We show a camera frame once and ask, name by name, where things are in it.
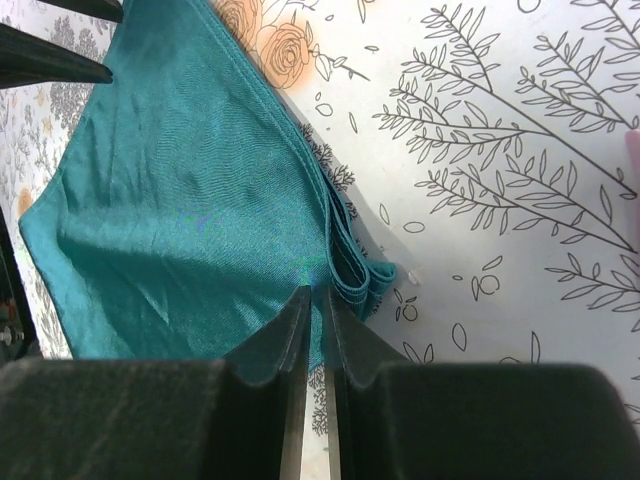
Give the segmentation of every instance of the teal cloth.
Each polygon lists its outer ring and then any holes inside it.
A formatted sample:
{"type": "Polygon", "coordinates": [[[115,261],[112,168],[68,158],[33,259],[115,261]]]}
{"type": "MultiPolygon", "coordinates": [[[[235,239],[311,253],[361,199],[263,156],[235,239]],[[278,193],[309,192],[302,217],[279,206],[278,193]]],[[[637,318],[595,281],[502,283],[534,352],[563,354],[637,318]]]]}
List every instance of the teal cloth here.
{"type": "Polygon", "coordinates": [[[76,358],[213,358],[313,289],[365,318],[365,259],[296,125],[205,0],[129,0],[53,179],[20,230],[76,358]]]}

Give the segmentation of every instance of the orange rose print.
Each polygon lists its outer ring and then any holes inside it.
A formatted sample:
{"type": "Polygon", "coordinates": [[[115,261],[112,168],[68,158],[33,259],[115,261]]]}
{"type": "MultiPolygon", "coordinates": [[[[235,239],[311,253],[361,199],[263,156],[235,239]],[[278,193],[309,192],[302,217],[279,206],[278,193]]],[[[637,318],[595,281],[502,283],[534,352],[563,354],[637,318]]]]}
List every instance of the orange rose print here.
{"type": "Polygon", "coordinates": [[[291,23],[262,28],[256,47],[260,68],[275,88],[289,88],[309,63],[309,44],[304,32],[291,23]]]}
{"type": "Polygon", "coordinates": [[[24,212],[31,206],[33,200],[31,199],[31,192],[28,189],[23,188],[18,197],[18,215],[22,216],[24,212]]]}
{"type": "Polygon", "coordinates": [[[262,0],[216,0],[213,8],[236,40],[251,50],[262,25],[262,0]]]}

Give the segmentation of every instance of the flower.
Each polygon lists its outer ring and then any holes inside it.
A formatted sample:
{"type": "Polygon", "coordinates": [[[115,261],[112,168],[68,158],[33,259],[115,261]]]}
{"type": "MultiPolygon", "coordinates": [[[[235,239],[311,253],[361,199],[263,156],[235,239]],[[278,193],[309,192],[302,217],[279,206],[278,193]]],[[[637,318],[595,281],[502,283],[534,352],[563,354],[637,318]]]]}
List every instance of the flower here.
{"type": "Polygon", "coordinates": [[[215,0],[213,8],[236,40],[251,50],[262,26],[262,0],[215,0]]]}
{"type": "Polygon", "coordinates": [[[32,203],[31,192],[27,188],[23,188],[18,196],[18,215],[22,216],[32,203]]]}
{"type": "Polygon", "coordinates": [[[275,88],[289,88],[309,63],[304,32],[291,23],[262,28],[256,46],[260,68],[275,88]]]}

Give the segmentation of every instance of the table surface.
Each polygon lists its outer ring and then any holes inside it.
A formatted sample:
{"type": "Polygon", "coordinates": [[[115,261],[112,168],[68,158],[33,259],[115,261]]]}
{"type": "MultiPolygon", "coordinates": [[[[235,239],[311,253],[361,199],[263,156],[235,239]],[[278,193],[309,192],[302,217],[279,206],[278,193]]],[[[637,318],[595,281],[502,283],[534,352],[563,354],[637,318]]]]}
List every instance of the table surface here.
{"type": "MultiPolygon", "coordinates": [[[[345,195],[363,251],[399,266],[371,328],[420,364],[594,365],[640,425],[638,185],[624,146],[640,123],[640,2],[458,4],[215,8],[345,195]]],[[[0,19],[96,60],[115,28],[36,0],[4,0],[0,19]]],[[[69,350],[17,222],[90,92],[0,91],[0,206],[47,357],[69,350]]],[[[304,476],[327,478],[321,369],[308,392],[304,476]]]]}

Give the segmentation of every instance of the floral tablecloth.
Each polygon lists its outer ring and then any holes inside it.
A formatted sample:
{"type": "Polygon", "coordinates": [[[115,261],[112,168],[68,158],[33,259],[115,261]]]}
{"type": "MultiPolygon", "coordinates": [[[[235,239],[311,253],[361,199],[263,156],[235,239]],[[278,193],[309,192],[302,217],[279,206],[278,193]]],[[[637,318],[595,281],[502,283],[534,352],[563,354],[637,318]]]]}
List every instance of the floral tablecloth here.
{"type": "MultiPolygon", "coordinates": [[[[415,363],[572,361],[640,425],[639,0],[216,0],[400,278],[369,325],[415,363]]],[[[100,60],[114,26],[35,0],[3,23],[100,60]]],[[[0,91],[0,205],[45,355],[69,355],[17,221],[91,86],[0,91]]],[[[327,478],[322,370],[306,478],[327,478]]]]}

